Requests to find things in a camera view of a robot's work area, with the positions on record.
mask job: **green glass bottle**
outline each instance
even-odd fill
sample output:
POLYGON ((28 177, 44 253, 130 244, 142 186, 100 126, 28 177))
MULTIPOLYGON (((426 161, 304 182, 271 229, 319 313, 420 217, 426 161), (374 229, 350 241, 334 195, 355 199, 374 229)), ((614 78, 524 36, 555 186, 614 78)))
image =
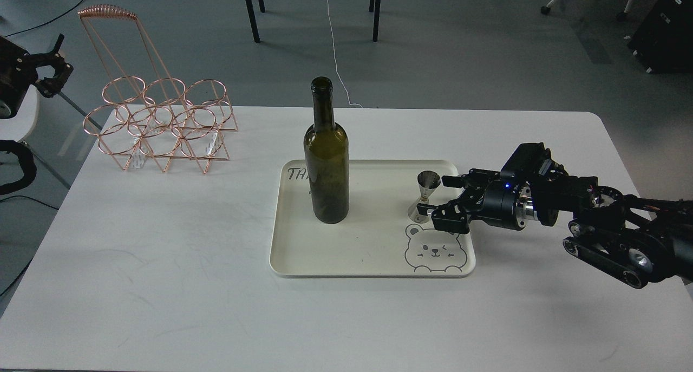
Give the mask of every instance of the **green glass bottle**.
POLYGON ((318 77, 310 89, 315 123, 305 132, 304 150, 312 211, 320 221, 334 224, 349 212, 349 140, 335 123, 332 81, 318 77))

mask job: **bottle mouth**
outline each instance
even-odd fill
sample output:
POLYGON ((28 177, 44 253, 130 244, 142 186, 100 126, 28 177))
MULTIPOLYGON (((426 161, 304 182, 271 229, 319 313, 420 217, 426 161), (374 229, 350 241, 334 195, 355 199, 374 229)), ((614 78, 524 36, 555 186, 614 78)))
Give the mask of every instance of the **bottle mouth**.
POLYGON ((330 81, 330 79, 327 77, 320 76, 312 80, 312 84, 310 84, 310 90, 312 90, 314 93, 331 92, 332 81, 330 81))

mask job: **tray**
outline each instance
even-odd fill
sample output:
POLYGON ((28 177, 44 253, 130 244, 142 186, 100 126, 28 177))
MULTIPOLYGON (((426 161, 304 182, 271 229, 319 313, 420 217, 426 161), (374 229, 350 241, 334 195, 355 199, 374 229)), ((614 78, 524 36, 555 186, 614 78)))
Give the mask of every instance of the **tray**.
MULTIPOLYGON (((457 175, 444 160, 350 160, 349 214, 324 224, 312 212, 305 160, 284 165, 270 266, 285 277, 463 277, 476 259, 469 234, 416 224, 407 209, 419 197, 422 170, 457 175)), ((431 204, 460 195, 439 187, 431 204)))

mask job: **metal jigger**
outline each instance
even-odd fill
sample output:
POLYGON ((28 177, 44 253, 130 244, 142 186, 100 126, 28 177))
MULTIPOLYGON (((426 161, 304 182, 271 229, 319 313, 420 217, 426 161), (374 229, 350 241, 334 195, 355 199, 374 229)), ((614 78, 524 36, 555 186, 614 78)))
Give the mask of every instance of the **metal jigger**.
POLYGON ((426 223, 429 221, 428 216, 419 214, 419 210, 416 209, 416 206, 419 203, 428 204, 428 197, 440 186, 440 175, 432 170, 424 170, 419 173, 416 180, 419 182, 419 192, 421 192, 421 196, 409 206, 407 212, 409 214, 409 219, 416 223, 426 223))

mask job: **bear face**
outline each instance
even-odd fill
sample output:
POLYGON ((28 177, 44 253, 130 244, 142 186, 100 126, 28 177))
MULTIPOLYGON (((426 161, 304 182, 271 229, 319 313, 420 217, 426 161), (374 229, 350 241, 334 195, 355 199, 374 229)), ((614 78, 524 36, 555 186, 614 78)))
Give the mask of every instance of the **bear face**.
POLYGON ((404 257, 407 263, 417 270, 462 271, 467 263, 467 253, 460 245, 460 234, 423 229, 418 224, 407 226, 409 237, 404 257))

